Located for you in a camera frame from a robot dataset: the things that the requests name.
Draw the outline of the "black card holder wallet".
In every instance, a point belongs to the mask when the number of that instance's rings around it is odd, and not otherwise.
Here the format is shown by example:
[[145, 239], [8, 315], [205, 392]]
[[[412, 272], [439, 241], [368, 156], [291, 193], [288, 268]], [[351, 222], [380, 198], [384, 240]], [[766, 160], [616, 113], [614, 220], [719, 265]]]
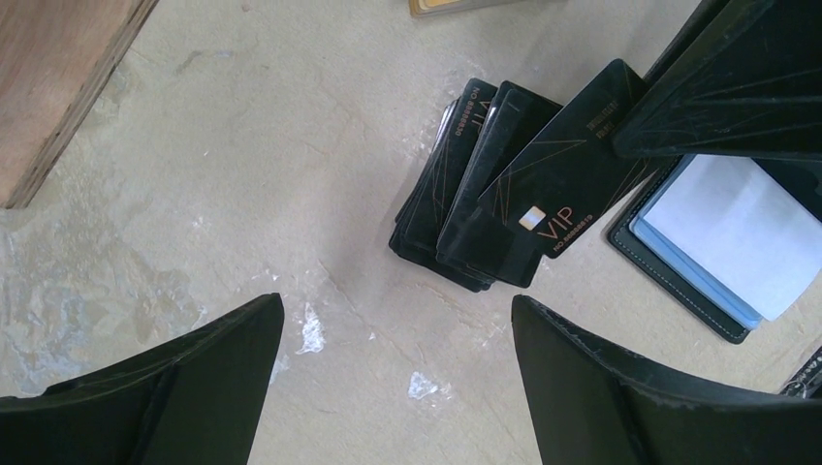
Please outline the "black card holder wallet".
[[821, 270], [820, 220], [749, 158], [679, 158], [623, 210], [607, 238], [732, 344], [778, 319]]

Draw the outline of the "single black VIP card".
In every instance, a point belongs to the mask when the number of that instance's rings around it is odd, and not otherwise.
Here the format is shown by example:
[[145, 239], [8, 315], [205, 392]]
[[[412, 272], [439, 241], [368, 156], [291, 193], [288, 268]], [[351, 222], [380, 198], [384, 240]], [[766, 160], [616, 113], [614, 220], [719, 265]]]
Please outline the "single black VIP card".
[[478, 199], [508, 230], [558, 258], [661, 162], [618, 157], [611, 143], [647, 93], [623, 60], [611, 61], [502, 170]]

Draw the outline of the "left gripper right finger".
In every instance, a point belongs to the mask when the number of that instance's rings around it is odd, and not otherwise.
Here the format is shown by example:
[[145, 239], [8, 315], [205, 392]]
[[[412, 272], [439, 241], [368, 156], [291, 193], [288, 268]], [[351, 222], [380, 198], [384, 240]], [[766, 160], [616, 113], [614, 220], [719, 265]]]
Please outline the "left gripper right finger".
[[512, 329], [546, 464], [817, 464], [821, 402], [673, 369], [517, 295]]

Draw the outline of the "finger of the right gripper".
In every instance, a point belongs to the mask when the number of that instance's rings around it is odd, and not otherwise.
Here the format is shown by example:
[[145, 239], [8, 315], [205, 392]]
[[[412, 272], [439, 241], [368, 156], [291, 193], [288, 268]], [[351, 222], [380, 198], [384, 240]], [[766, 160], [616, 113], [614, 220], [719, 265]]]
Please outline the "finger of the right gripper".
[[617, 155], [820, 160], [820, 2], [705, 1], [655, 71]]
[[816, 391], [821, 389], [821, 362], [821, 350], [818, 349], [785, 384], [780, 394], [798, 398], [820, 397]]

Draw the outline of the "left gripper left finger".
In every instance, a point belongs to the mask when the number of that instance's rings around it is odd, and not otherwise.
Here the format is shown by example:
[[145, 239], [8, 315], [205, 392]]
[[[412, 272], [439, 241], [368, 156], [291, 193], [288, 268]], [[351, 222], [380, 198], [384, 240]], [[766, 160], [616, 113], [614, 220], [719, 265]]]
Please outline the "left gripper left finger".
[[279, 294], [106, 368], [1, 401], [5, 464], [244, 464], [284, 326]]

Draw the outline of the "gold VIP card stack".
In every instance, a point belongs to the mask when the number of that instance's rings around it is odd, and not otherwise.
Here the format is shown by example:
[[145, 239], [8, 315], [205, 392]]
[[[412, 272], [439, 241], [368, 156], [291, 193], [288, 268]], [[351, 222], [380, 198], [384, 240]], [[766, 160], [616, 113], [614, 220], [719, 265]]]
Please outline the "gold VIP card stack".
[[409, 0], [413, 17], [427, 17], [517, 3], [519, 0]]

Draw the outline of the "black VIP card stack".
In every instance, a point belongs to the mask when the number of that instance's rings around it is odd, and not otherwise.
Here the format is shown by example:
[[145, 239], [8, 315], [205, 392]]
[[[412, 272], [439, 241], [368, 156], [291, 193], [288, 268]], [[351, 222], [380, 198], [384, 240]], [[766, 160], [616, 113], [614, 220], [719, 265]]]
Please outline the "black VIP card stack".
[[471, 78], [444, 110], [395, 217], [391, 250], [474, 293], [495, 282], [529, 287], [541, 253], [481, 207], [480, 197], [561, 108], [511, 81]]

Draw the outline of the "wooden board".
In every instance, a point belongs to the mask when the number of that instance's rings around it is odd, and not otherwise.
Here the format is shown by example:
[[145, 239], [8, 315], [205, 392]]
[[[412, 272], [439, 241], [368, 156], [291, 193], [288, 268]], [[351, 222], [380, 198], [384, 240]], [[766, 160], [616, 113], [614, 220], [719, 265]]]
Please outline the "wooden board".
[[155, 6], [2, 2], [2, 207], [32, 201]]

